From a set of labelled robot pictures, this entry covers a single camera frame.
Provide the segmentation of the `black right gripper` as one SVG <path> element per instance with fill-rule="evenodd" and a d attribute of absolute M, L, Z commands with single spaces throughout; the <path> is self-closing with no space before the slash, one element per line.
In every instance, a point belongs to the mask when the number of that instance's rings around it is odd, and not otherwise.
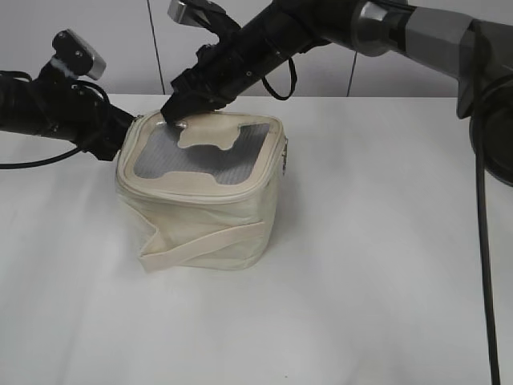
<path fill-rule="evenodd" d="M 161 107 L 167 123 L 232 103 L 253 84 L 263 81 L 276 99 L 287 100 L 297 85 L 292 57 L 309 42 L 305 29 L 288 15 L 258 15 L 215 46 L 197 51 L 198 61 L 172 81 L 173 93 Z M 289 64 L 290 89 L 278 94 L 265 76 Z"/>

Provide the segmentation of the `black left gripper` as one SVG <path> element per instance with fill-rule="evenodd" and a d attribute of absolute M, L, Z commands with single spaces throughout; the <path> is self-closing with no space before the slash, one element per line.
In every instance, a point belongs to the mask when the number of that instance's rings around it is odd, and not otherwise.
<path fill-rule="evenodd" d="M 34 81 L 34 95 L 53 129 L 97 160 L 114 160 L 135 119 L 112 104 L 97 84 L 66 75 L 49 63 Z"/>

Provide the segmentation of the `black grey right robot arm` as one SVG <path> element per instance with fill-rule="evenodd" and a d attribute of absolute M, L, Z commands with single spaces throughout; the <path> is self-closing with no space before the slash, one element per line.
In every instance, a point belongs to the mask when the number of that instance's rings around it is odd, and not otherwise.
<path fill-rule="evenodd" d="M 394 51 L 458 83 L 457 116 L 470 119 L 486 170 L 512 182 L 512 28 L 405 1 L 273 1 L 240 26 L 210 1 L 174 1 L 174 22 L 216 34 L 172 81 L 169 124 L 232 103 L 293 56 L 337 44 L 378 57 Z"/>

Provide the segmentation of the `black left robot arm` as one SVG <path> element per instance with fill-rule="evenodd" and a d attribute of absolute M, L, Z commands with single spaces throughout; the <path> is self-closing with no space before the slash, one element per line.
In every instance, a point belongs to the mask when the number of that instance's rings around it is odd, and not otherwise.
<path fill-rule="evenodd" d="M 75 147 L 47 160 L 3 164 L 33 168 L 88 152 L 112 161 L 135 117 L 111 103 L 97 84 L 66 76 L 47 64 L 36 79 L 21 71 L 1 72 L 1 130 L 64 140 Z"/>

